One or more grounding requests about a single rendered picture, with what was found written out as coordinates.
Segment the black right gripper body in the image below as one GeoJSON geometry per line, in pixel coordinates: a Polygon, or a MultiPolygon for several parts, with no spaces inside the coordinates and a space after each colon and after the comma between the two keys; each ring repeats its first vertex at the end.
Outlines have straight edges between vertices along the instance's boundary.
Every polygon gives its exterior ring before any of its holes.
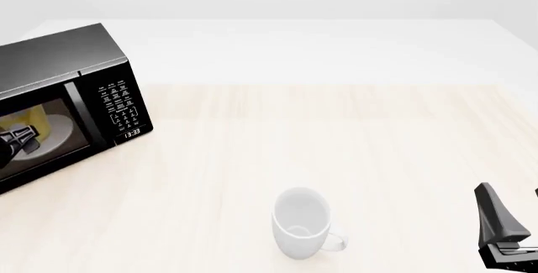
{"type": "Polygon", "coordinates": [[[487,244],[478,253],[487,269],[538,269],[538,247],[487,244]]]}

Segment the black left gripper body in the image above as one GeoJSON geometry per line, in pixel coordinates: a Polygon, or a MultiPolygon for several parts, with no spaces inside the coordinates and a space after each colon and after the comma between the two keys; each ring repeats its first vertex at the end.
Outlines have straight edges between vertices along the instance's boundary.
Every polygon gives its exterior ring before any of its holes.
{"type": "Polygon", "coordinates": [[[10,147],[11,151],[20,151],[26,141],[32,138],[36,139],[39,135],[39,131],[34,126],[29,125],[20,129],[1,132],[0,139],[10,147]]]}

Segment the yellow and white mug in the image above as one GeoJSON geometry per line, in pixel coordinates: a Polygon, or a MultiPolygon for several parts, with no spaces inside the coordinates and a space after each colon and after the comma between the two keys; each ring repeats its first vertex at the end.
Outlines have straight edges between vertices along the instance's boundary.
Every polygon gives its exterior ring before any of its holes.
{"type": "Polygon", "coordinates": [[[0,117],[0,129],[8,131],[20,129],[24,126],[34,126],[39,134],[36,140],[40,144],[50,136],[50,123],[42,105],[33,106],[0,117]]]}

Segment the white round microwave turntable plate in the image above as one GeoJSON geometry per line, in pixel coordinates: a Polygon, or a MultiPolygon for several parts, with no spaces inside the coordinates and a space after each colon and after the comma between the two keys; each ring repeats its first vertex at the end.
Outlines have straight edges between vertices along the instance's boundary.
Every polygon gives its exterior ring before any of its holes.
{"type": "Polygon", "coordinates": [[[47,116],[50,124],[50,135],[40,144],[40,147],[30,154],[20,150],[13,158],[13,161],[25,161],[37,159],[58,149],[71,136],[74,126],[67,116],[51,114],[47,116]]]}

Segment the black microwave oven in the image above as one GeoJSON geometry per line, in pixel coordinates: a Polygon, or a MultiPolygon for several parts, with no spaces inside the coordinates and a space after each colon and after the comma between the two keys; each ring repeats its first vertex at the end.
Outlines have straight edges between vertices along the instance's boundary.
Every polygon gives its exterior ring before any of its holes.
{"type": "Polygon", "coordinates": [[[25,161],[0,139],[0,194],[153,129],[129,59],[101,24],[0,45],[0,117],[37,105],[70,118],[73,132],[25,161]]]}

